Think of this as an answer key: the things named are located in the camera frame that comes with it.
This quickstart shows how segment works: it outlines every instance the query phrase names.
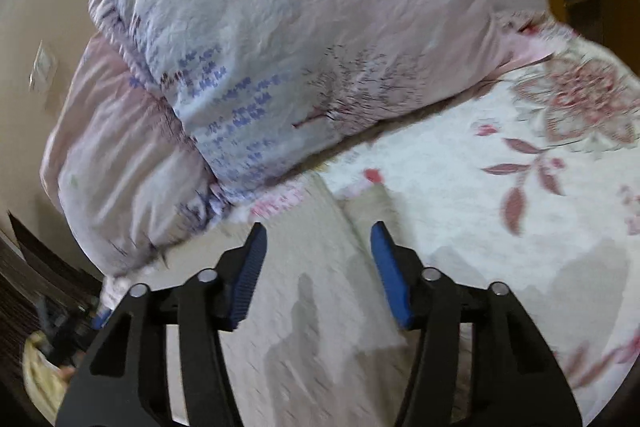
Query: pillowcase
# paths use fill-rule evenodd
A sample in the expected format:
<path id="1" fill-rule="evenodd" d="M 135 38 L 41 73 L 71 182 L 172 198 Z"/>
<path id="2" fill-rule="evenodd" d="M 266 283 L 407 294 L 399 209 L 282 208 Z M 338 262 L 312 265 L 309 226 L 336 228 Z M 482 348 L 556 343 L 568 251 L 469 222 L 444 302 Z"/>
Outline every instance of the pillowcase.
<path id="1" fill-rule="evenodd" d="M 490 0 L 91 0 L 230 201 L 513 57 Z"/>
<path id="2" fill-rule="evenodd" d="M 136 86 L 109 43 L 93 37 L 40 169 L 49 198 L 105 275 L 143 266 L 226 208 L 171 108 Z"/>

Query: wall outlet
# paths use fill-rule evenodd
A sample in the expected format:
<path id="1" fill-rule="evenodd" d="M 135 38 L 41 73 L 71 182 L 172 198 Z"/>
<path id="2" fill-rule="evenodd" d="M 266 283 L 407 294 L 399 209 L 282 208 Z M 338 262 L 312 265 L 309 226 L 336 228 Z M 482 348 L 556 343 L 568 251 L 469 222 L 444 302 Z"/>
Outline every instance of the wall outlet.
<path id="1" fill-rule="evenodd" d="M 40 42 L 38 53 L 33 63 L 33 70 L 29 77 L 29 90 L 35 91 L 44 97 L 49 93 L 49 88 L 53 82 L 58 68 L 58 59 L 47 48 L 44 42 Z"/>

